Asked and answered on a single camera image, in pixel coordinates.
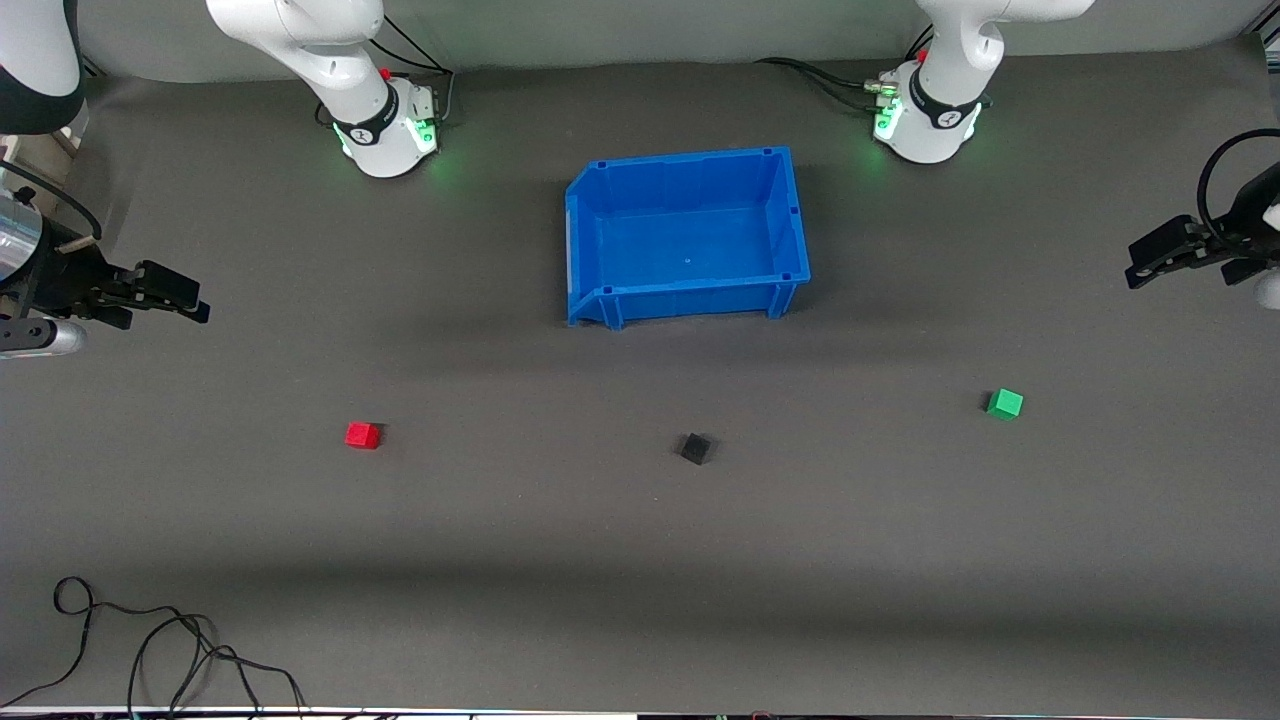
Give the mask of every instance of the metal cylinder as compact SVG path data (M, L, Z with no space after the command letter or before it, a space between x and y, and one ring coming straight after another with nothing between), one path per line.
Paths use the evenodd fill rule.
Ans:
M42 227L38 210L0 190L0 283L18 274L36 254Z

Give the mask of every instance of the wall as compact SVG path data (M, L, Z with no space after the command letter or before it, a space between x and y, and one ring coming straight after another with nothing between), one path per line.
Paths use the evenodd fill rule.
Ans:
M667 60L890 58L927 23L913 0L387 0L445 64L579 67ZM1084 17L1007 26L1011 54L1172 50L1235 36L1266 0L1098 0ZM146 28L145 35L140 28ZM224 37L204 0L82 0L90 58L174 82L288 77ZM384 28L393 50L411 53Z

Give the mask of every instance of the cube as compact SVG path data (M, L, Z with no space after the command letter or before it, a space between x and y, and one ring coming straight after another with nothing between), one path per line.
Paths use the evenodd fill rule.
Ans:
M689 460L694 465L701 465L707 462L707 455L710 454L712 441L704 438L699 434L691 434L685 438L685 442L680 446L680 456Z
M991 395L987 414L1001 420L1012 420L1023 413L1023 396L1011 389L1000 388Z
M376 450L381 439L383 432L372 423L347 425L347 445L356 450Z

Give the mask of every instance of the red cube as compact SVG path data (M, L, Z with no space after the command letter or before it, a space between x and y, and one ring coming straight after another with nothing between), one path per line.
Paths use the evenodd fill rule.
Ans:
M347 445L356 450L376 450L383 441L383 432L372 423L352 423L347 425Z

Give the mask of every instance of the cable connector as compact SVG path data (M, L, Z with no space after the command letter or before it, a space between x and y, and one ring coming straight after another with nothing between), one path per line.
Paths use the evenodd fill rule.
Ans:
M884 97L897 97L897 83L888 79L864 79L863 91Z

